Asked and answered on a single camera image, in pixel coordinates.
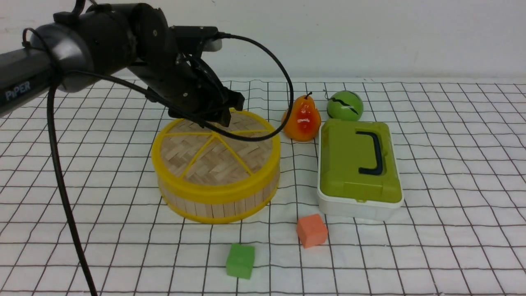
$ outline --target plastic container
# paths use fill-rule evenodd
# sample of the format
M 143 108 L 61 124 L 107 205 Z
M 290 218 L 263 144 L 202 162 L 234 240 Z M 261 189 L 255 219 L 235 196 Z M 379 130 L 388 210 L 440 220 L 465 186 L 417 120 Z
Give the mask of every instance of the plastic container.
M 260 116 L 232 111 L 224 130 L 263 136 L 274 128 Z M 168 206 L 190 220 L 219 224 L 244 219 L 275 195 L 280 140 L 243 142 L 188 120 L 174 120 L 155 138 L 152 161 Z
M 317 191 L 323 213 L 385 221 L 402 206 L 388 125 L 329 119 L 319 138 Z

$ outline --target green ball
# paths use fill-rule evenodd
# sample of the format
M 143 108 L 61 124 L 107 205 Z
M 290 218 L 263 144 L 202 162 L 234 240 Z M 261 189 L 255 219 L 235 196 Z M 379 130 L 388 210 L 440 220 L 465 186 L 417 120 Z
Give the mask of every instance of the green ball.
M 363 114 L 363 102 L 353 92 L 337 92 L 327 103 L 327 113 L 331 118 L 358 121 Z

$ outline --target black stripe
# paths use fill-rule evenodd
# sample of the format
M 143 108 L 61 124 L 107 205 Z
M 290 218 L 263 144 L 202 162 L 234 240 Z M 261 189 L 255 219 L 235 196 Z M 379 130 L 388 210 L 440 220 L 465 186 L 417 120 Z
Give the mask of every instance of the black stripe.
M 353 111 L 354 113 L 356 113 L 356 115 L 359 115 L 358 112 L 357 112 L 357 111 L 356 111 L 351 105 L 345 103 L 345 102 L 342 101 L 342 100 L 339 100 L 339 99 L 337 99 L 337 98 L 333 98 L 333 97 L 332 97 L 332 98 L 330 98 L 329 101 L 338 102 L 338 103 L 342 104 L 343 106 L 345 106 L 345 107 L 351 109 L 351 111 Z

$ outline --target woven bamboo lid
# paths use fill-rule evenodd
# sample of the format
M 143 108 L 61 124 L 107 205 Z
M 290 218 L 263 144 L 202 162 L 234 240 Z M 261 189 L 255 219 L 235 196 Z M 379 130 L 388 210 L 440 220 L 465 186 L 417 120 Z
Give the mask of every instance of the woven bamboo lid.
M 219 128 L 248 137 L 273 130 L 267 121 L 246 111 L 232 112 L 230 126 Z M 279 147 L 279 137 L 244 142 L 188 120 L 175 120 L 157 136 L 152 159 L 160 182 L 170 185 L 174 194 L 221 203 L 254 194 L 269 183 L 279 168 Z

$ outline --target white container base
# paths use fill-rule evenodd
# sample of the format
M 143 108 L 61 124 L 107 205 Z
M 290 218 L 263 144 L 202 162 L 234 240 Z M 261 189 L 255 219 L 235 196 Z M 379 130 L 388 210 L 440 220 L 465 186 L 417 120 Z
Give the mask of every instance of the white container base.
M 320 211 L 326 215 L 386 221 L 402 206 L 403 195 L 398 203 L 376 201 L 357 202 L 354 199 L 335 198 L 324 195 L 318 186 L 318 203 Z

